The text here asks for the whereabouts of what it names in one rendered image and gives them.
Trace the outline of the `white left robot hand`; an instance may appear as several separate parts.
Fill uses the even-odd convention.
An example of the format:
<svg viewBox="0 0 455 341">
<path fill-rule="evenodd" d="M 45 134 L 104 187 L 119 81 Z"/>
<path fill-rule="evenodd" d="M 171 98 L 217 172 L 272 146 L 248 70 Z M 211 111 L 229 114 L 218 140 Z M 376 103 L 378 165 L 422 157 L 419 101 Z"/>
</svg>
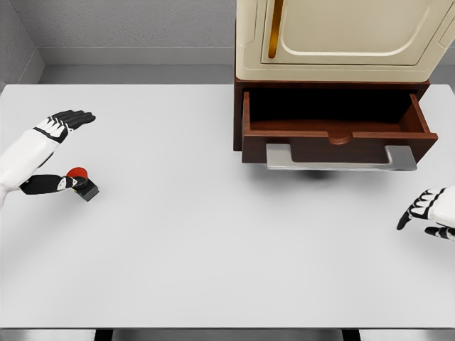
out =
<svg viewBox="0 0 455 341">
<path fill-rule="evenodd" d="M 83 185 L 82 177 L 34 173 L 74 130 L 96 120 L 90 112 L 58 112 L 27 130 L 0 155 L 0 201 L 15 190 L 30 195 L 54 193 Z"/>
</svg>

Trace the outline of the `cream and brown cabinet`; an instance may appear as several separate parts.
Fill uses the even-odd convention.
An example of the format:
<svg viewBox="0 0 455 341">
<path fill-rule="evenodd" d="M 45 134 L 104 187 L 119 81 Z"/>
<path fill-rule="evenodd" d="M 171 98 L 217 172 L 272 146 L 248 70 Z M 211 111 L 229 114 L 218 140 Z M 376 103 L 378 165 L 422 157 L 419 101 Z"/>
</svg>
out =
<svg viewBox="0 0 455 341">
<path fill-rule="evenodd" d="M 242 153 L 243 99 L 250 89 L 407 90 L 423 97 L 455 39 L 455 9 L 415 66 L 275 65 L 262 61 L 267 8 L 274 0 L 237 0 L 233 147 Z"/>
</svg>

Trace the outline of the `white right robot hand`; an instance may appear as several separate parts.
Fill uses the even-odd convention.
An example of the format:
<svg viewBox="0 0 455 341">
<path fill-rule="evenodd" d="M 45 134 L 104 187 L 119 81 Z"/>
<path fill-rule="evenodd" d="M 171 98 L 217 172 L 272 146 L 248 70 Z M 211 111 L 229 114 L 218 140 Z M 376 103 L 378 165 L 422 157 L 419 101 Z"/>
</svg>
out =
<svg viewBox="0 0 455 341">
<path fill-rule="evenodd" d="M 455 242 L 455 185 L 425 190 L 403 213 L 397 230 L 404 229 L 412 219 L 436 223 L 434 227 L 426 227 L 424 232 Z"/>
</svg>

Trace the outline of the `red button black switch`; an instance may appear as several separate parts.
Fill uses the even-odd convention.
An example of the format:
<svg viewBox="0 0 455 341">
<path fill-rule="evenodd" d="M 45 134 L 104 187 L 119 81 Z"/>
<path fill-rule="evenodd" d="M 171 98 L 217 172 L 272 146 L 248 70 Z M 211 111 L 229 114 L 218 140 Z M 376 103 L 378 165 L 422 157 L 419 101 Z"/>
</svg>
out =
<svg viewBox="0 0 455 341">
<path fill-rule="evenodd" d="M 67 172 L 67 176 L 71 178 L 82 178 L 84 183 L 73 187 L 73 190 L 86 202 L 89 202 L 96 194 L 99 193 L 99 188 L 88 177 L 88 172 L 85 168 L 76 167 Z"/>
</svg>

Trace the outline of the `cream cabinet door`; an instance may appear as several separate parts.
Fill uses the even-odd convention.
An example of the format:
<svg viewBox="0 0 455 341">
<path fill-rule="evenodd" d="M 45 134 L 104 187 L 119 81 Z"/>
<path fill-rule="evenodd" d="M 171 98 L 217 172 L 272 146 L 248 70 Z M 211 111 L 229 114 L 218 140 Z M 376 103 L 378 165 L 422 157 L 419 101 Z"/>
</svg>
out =
<svg viewBox="0 0 455 341">
<path fill-rule="evenodd" d="M 266 64 L 415 66 L 455 0 L 284 0 L 270 58 L 273 9 L 264 28 Z"/>
</svg>

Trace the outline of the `brown wooden drawer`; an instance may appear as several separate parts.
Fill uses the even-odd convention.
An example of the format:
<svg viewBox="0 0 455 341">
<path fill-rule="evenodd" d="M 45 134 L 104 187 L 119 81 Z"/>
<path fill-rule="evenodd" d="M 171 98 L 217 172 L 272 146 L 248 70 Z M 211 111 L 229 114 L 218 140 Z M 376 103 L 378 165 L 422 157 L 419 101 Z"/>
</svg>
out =
<svg viewBox="0 0 455 341">
<path fill-rule="evenodd" d="M 243 104 L 244 163 L 266 163 L 268 144 L 302 163 L 386 163 L 386 146 L 420 161 L 438 139 L 407 90 L 250 89 Z"/>
</svg>

